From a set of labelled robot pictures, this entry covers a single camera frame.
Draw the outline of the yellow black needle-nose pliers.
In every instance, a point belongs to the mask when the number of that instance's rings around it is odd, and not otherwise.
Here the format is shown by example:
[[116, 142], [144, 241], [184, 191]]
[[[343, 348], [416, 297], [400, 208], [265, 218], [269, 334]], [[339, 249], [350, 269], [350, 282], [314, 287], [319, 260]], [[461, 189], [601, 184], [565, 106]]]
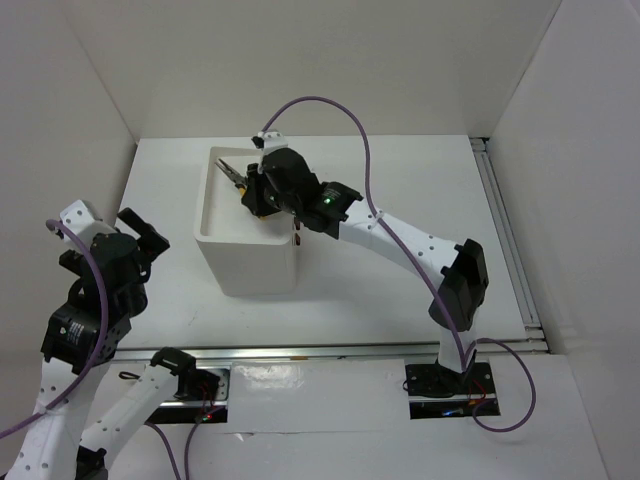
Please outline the yellow black needle-nose pliers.
[[217, 167], [229, 178], [240, 192], [241, 204], [258, 218], [266, 218], [278, 212], [265, 198], [268, 192], [265, 178], [258, 173], [257, 163], [247, 166], [246, 175], [242, 175], [222, 158], [216, 160]]

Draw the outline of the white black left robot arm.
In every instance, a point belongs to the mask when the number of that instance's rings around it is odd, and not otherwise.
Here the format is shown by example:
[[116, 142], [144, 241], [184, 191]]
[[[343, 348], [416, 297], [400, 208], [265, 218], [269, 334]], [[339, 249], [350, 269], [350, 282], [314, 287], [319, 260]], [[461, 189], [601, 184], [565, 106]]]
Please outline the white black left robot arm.
[[8, 479], [105, 479], [121, 452], [170, 396], [196, 390], [196, 360], [172, 347], [157, 351], [134, 385], [106, 414], [90, 418], [97, 390], [132, 318], [148, 305], [152, 263], [169, 241], [130, 208], [118, 212], [128, 232], [76, 201], [46, 227], [67, 249], [59, 264], [76, 275], [50, 316], [41, 346], [41, 382], [33, 414], [2, 431], [26, 433]]

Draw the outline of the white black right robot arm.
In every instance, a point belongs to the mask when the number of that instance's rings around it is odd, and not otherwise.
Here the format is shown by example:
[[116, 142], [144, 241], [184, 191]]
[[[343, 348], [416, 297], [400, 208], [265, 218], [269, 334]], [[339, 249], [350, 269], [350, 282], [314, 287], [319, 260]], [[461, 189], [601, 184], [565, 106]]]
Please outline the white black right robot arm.
[[438, 384], [457, 392], [469, 383], [476, 356], [474, 318], [489, 285], [478, 242], [444, 240], [371, 210], [358, 191], [319, 181], [290, 148], [265, 155], [245, 173], [229, 169], [227, 175], [253, 216], [289, 214], [313, 232], [361, 246], [423, 280], [433, 296], [428, 315], [441, 329]]

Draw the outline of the white drawer cabinet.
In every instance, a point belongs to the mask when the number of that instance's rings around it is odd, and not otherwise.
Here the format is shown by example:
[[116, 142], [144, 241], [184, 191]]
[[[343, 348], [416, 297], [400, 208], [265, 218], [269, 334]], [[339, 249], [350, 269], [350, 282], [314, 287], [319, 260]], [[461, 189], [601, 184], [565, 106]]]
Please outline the white drawer cabinet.
[[293, 219], [283, 213], [261, 220], [241, 204], [241, 193], [217, 166], [222, 160], [245, 173], [255, 150], [212, 147], [196, 197], [194, 238], [221, 291], [230, 297], [285, 294], [297, 283]]

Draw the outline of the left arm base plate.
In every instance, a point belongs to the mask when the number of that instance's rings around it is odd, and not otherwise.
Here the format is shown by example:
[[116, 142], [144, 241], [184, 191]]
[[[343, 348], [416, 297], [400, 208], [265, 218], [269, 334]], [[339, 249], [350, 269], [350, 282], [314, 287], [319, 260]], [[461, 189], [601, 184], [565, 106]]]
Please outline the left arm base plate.
[[228, 420], [230, 368], [205, 367], [196, 371], [183, 396], [170, 396], [151, 414], [157, 425], [223, 424]]

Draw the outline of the aluminium front rail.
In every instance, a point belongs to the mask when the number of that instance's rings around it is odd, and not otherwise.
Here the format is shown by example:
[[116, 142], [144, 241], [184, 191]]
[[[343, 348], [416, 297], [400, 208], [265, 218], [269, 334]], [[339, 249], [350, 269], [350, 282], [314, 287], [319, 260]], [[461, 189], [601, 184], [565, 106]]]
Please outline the aluminium front rail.
[[436, 343], [361, 344], [287, 347], [186, 348], [179, 350], [199, 361], [305, 360], [365, 357], [430, 356], [439, 351]]

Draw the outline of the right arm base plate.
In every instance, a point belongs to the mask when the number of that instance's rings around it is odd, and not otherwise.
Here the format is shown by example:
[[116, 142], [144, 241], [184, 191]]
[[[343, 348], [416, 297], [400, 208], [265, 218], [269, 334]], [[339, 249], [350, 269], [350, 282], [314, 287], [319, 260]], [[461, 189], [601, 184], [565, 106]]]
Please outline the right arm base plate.
[[402, 388], [409, 397], [411, 420], [499, 416], [493, 372], [488, 362], [476, 362], [466, 374], [437, 363], [407, 364]]

